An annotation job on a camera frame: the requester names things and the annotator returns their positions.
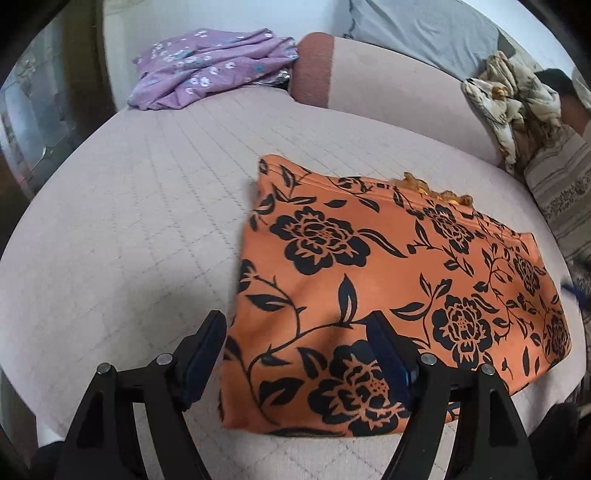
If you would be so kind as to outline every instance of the orange fabric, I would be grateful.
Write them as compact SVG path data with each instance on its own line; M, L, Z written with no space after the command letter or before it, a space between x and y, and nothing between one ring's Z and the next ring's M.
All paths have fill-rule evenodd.
M228 428L288 435L400 432L362 319L447 365L494 364L510 393L570 350L530 233L392 183L331 178L277 155L259 164L236 317L222 362ZM450 405L448 420L457 415Z

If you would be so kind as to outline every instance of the black rose print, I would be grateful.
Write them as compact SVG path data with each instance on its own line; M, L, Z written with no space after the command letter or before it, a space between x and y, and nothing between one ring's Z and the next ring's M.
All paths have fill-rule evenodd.
M313 275L335 262L363 267L370 254L368 244L355 235L349 222L326 219L324 213L308 206L296 210L294 217L281 215L270 230L290 242L285 257L304 275Z
M459 368L472 369L492 346L491 326L482 318L478 304L448 295L445 309L433 312L433 339L452 352Z
M523 280L525 289L530 292L530 295L535 295L535 291L540 289L540 279L536 275L534 266L529 260L526 260L522 256L515 254L513 259L513 265L517 274Z
M308 396L312 411L326 424L349 423L355 436L388 433L398 418L410 414L391 399L391 391L366 340L335 349L331 378L322 380Z
M474 240L474 235L465 226L456 222L449 208L436 205L435 208L424 208L423 212L433 222L435 231L448 240L456 252L468 253L469 243Z
M570 343L570 337L564 325L564 320L553 315L550 324L546 325L546 332L548 334L548 340L545 345L546 356L549 356L550 352L552 352L562 360L566 355L566 349Z

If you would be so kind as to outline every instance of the striped fabric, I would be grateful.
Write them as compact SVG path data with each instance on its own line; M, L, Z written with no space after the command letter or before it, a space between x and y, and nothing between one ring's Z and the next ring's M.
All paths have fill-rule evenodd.
M553 142L541 150L525 169L525 181L558 248L564 255L573 281L591 296L591 275L573 264L591 258L591 125L584 138L564 126ZM591 316L583 312L587 344L587 374L582 396L591 397Z

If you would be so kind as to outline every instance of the folded purple fabric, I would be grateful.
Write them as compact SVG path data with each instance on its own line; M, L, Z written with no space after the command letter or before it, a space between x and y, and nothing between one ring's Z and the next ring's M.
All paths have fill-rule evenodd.
M183 108L276 72L297 57L293 38L266 28L195 30L163 40L133 61L140 80L128 104L140 110Z

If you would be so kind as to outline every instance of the gray pillow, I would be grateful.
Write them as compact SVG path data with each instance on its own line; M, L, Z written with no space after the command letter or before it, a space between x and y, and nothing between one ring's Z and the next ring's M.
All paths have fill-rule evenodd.
M459 0L350 0L346 38L423 61L459 80L477 77L497 50L515 49L495 24Z

